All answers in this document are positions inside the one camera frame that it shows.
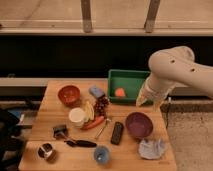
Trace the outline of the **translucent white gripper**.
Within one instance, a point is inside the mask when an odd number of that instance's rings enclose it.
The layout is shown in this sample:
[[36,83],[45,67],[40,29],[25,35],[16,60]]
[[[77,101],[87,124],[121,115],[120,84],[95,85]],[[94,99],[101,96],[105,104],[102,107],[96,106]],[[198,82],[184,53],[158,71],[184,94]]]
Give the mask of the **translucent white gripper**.
[[157,111],[166,98],[166,95],[167,92],[162,86],[158,85],[157,81],[152,81],[150,78],[147,78],[136,98],[136,106],[139,107],[146,101],[151,101],[153,103],[153,110]]

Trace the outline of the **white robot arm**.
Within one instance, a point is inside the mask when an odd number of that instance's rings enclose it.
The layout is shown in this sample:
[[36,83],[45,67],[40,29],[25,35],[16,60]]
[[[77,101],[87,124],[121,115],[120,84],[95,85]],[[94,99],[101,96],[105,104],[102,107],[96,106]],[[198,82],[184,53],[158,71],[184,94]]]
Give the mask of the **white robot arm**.
[[157,110],[176,83],[193,87],[213,99],[213,67],[195,63],[194,52],[189,47],[156,51],[149,57],[148,66],[150,75],[140,88],[137,106],[151,100]]

